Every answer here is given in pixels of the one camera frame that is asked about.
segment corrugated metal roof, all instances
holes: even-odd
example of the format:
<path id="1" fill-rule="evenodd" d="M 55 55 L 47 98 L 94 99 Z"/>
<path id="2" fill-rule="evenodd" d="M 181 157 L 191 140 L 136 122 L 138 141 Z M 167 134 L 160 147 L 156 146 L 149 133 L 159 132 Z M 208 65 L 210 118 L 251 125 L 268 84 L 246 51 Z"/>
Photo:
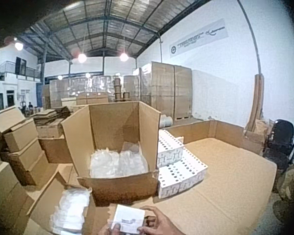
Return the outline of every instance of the corrugated metal roof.
<path id="1" fill-rule="evenodd" d="M 70 59 L 76 52 L 125 51 L 137 57 L 158 37 L 209 0 L 83 0 L 33 25 L 20 39 L 40 58 L 48 54 Z"/>

